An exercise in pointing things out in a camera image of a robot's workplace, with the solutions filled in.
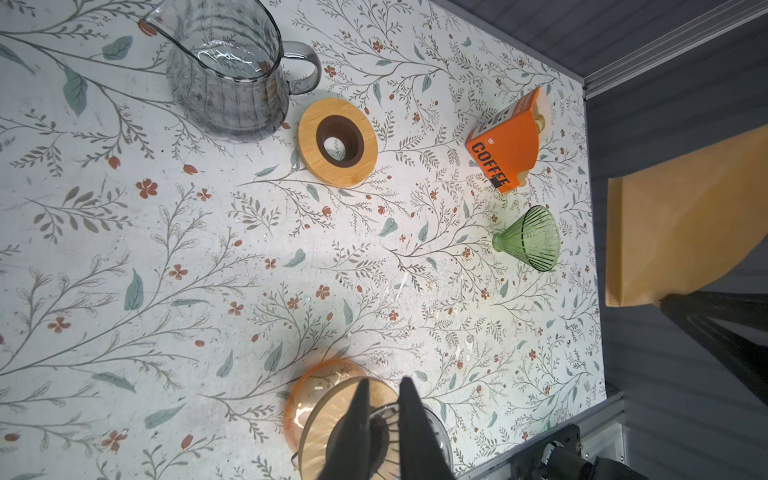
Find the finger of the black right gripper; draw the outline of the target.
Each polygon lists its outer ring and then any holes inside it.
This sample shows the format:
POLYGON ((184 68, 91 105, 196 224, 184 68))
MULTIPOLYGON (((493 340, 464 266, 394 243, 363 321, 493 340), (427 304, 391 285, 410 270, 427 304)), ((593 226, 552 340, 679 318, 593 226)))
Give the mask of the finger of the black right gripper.
POLYGON ((730 322, 767 330, 767 296, 696 291, 670 294, 659 308, 725 368, 762 403, 767 402, 767 347, 722 326, 730 322))

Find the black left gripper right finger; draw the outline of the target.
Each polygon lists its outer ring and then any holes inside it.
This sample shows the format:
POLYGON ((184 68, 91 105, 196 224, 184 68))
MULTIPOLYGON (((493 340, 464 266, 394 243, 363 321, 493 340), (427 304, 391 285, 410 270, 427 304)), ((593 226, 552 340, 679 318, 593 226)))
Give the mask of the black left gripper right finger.
POLYGON ((404 377, 399 386, 399 459, 403 480, 454 479, 428 421, 414 382, 404 377))

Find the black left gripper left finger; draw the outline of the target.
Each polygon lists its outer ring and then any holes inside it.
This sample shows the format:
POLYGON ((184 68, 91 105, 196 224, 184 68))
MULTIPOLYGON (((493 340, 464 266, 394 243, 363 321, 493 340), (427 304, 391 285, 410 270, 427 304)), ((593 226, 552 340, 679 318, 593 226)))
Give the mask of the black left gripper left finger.
POLYGON ((359 382, 344 417, 335 448, 319 475, 320 480, 368 479, 370 454, 370 382, 359 382))

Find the grey glass dripper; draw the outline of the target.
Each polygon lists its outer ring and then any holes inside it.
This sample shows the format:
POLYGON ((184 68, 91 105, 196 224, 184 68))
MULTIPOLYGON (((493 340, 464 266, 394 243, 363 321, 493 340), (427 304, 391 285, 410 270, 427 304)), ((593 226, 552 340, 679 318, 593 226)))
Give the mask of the grey glass dripper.
MULTIPOLYGON (((449 435, 440 418, 429 408, 425 414, 439 449, 446 464, 452 468, 453 459, 449 435)), ((370 479, 399 479, 399 406, 397 403, 384 405, 373 410, 369 415, 369 478, 370 479)))

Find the orange glass carafe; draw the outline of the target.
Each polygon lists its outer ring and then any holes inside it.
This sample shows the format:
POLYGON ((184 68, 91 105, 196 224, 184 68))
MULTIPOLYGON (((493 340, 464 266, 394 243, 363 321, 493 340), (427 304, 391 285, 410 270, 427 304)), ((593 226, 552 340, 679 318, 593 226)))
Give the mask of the orange glass carafe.
POLYGON ((308 370, 293 386, 283 412, 283 432, 292 453, 299 449, 304 427, 315 405, 339 383, 365 371, 349 359, 331 359, 308 370))

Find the grey glass carafe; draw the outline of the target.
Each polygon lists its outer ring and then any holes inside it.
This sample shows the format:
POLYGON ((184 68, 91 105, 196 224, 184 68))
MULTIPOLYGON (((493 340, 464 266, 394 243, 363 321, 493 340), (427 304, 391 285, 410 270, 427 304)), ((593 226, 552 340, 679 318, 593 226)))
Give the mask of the grey glass carafe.
POLYGON ((166 77, 174 102, 211 136, 269 137, 287 117, 290 97, 320 83, 318 55, 283 40, 259 1, 162 1, 144 20, 173 46, 166 77))

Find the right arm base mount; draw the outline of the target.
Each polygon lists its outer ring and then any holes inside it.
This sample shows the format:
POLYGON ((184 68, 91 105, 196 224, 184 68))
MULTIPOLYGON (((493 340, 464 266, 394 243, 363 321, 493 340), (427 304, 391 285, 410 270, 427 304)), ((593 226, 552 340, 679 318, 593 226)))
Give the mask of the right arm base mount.
POLYGON ((525 447, 510 459, 511 479, 646 479, 622 462, 582 456, 581 432, 576 424, 567 424, 525 447))

